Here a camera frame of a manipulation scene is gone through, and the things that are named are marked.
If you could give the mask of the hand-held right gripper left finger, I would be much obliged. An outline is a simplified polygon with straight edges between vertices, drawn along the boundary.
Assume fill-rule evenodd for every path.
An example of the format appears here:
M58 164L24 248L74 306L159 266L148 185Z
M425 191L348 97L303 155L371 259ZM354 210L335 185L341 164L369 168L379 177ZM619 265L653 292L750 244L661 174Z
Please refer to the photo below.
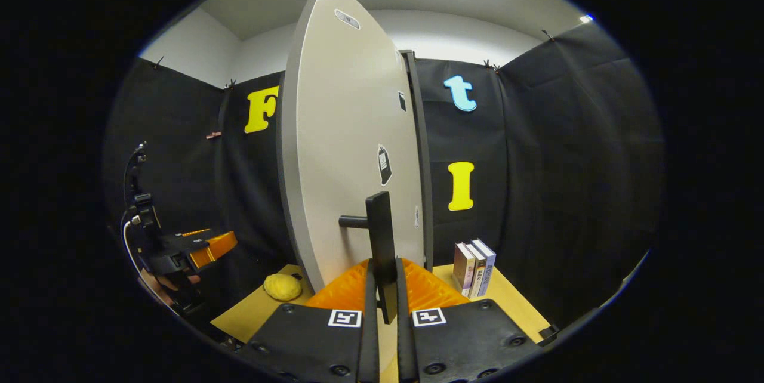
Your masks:
M374 269L366 259L347 271L360 289L360 307L281 305L238 355L282 382L379 382Z

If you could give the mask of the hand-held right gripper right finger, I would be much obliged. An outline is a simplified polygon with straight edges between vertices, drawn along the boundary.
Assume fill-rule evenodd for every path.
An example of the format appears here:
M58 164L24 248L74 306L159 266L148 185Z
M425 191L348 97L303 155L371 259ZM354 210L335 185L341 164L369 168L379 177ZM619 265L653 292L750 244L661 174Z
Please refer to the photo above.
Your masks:
M491 382L542 353L493 299L409 310L412 282L398 274L398 376L401 382Z

